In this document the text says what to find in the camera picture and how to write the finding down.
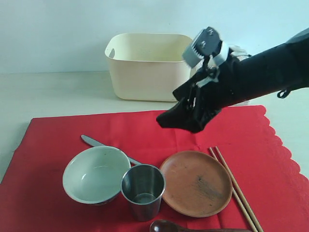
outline stainless steel cup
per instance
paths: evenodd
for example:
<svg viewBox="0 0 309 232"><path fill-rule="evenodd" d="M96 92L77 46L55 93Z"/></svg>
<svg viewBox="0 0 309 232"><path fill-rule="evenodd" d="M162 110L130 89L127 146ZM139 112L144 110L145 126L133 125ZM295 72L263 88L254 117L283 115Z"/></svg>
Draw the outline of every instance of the stainless steel cup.
<svg viewBox="0 0 309 232"><path fill-rule="evenodd" d="M149 221L158 214L164 190L163 174L150 164L133 166L121 182L121 193L138 221Z"/></svg>

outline knife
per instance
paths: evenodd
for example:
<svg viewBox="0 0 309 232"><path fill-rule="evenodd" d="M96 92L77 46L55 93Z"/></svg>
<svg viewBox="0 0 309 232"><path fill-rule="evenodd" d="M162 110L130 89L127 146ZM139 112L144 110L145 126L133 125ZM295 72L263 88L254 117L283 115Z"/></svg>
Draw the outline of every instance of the knife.
<svg viewBox="0 0 309 232"><path fill-rule="evenodd" d="M104 145L104 144L98 142L97 140L95 140L95 139L93 139L93 138L90 138L89 136L84 135L84 134L81 135L81 138L82 138L82 140L83 140L85 143L87 143L87 144L90 145L90 146L106 146L106 145ZM131 163L133 163L133 164L135 164L135 165L141 164L141 163L138 162L137 160L135 160L135 159L133 159L133 158L131 158L131 157L129 157L129 156L127 156L127 157L129 158L129 161L130 161Z"/></svg>

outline brown plate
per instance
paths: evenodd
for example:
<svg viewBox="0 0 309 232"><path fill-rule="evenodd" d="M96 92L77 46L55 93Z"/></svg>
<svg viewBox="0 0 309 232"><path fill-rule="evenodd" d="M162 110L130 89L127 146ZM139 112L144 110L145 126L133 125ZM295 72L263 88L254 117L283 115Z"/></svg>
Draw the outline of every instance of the brown plate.
<svg viewBox="0 0 309 232"><path fill-rule="evenodd" d="M177 212L197 218L222 211L232 197L224 166L198 151L178 152L160 167L166 179L164 201Z"/></svg>

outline wooden chopstick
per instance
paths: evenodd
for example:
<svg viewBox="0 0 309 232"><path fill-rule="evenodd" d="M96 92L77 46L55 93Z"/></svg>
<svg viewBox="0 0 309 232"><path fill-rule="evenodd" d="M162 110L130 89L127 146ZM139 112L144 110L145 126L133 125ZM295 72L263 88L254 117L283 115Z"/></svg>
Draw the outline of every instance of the wooden chopstick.
<svg viewBox="0 0 309 232"><path fill-rule="evenodd" d="M226 168L227 172L230 174L230 177L231 177L232 182L233 182L233 184L234 184L234 186L235 186L235 188L236 188L236 191L237 191L237 193L239 194L239 196L240 196L242 202L244 203L245 208L247 209L247 211L248 211L248 213L249 213L249 215L250 215L252 221L254 222L256 228L258 229L259 232L263 232L263 229L262 229L262 227L261 227L259 221L257 220L256 216L254 215L254 213L253 213L253 211L252 211L252 209L251 209L249 203L247 202L245 196L243 195L243 193L242 193L242 191L241 191L241 189L240 189L240 187L239 187L239 185L238 185L238 183L237 183L235 177L233 176L231 170L229 169L229 167L228 167L226 161L224 160L224 158L223 158L223 156L222 156L222 154L221 154L221 152L220 152L220 150L219 150L219 148L218 148L217 146L216 146L216 150L217 150L217 153L218 153L218 155L219 155L219 157L220 157L220 159L221 159L221 161L222 161L222 163L223 163L223 166Z"/></svg>
<svg viewBox="0 0 309 232"><path fill-rule="evenodd" d="M212 156L218 161L218 158L216 157L216 155L215 155L215 153L213 152L213 150L212 150L211 147L209 148L209 151L211 152ZM250 218L250 216L249 216L249 214L248 214L246 208L245 208L244 205L242 204L242 202L241 202L239 196L237 195L237 193L236 193L234 187L232 187L232 191L233 191L233 195L234 195L234 197L236 198L236 201L237 201L238 205L240 206L240 208L241 208L241 210L242 210L242 213L243 213L244 216L246 217L246 219L247 219L247 221L248 221L248 223L249 223L251 229L253 230L253 232L259 232L259 231L257 230L257 228L255 227L253 221L251 220L251 218Z"/></svg>

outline table surface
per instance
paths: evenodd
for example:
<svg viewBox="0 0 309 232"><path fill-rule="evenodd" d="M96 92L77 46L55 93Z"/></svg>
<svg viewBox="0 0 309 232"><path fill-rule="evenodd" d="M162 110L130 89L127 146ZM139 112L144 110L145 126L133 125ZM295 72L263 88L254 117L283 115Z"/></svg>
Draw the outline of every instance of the table surface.
<svg viewBox="0 0 309 232"><path fill-rule="evenodd" d="M0 75L0 181L34 117L167 110L174 102L126 101L115 96L109 72ZM264 105L266 116L283 145L309 177L309 91L276 93L250 100Z"/></svg>

